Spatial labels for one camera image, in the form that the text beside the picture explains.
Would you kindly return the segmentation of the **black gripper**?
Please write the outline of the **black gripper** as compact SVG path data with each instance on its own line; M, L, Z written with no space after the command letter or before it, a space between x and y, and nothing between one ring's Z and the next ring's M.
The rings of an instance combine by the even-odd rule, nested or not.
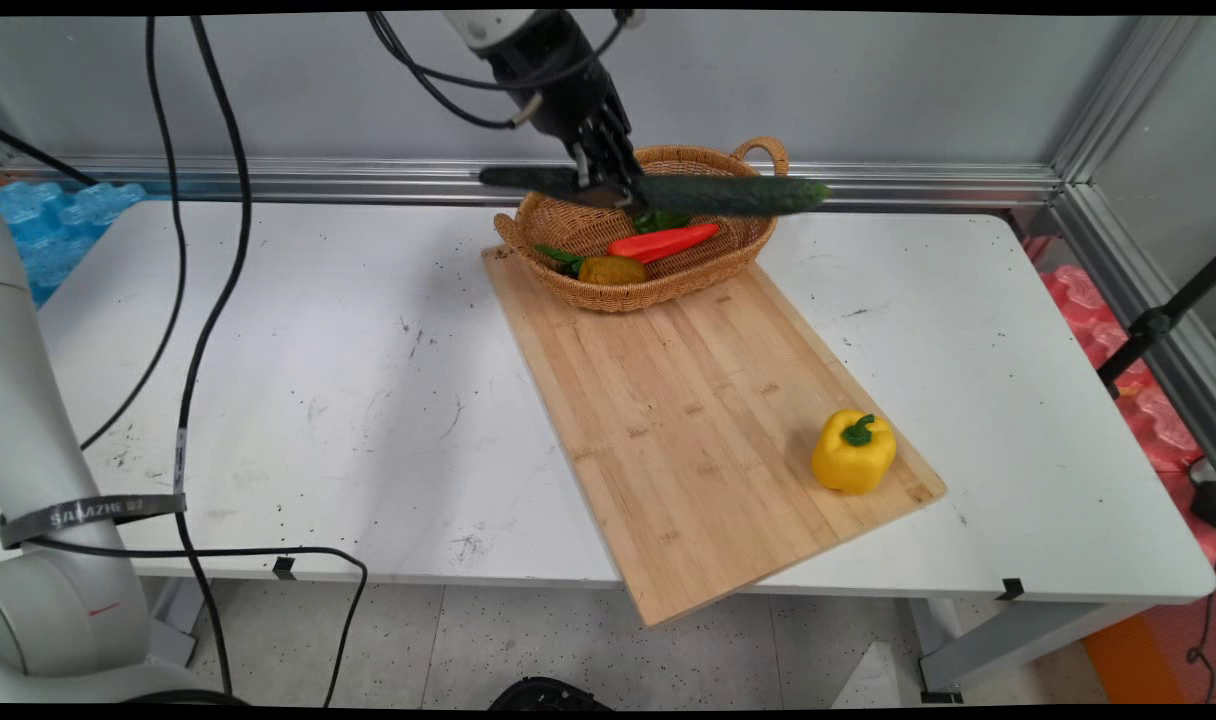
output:
M573 187L593 187L599 174L595 152L606 152L606 178L618 206L643 206L637 187L643 169L630 141L631 124L602 56L623 35L630 12L617 12L614 28L593 46L568 12L534 12L524 23L486 46L492 77L517 105L541 99L529 122L558 140L575 164Z

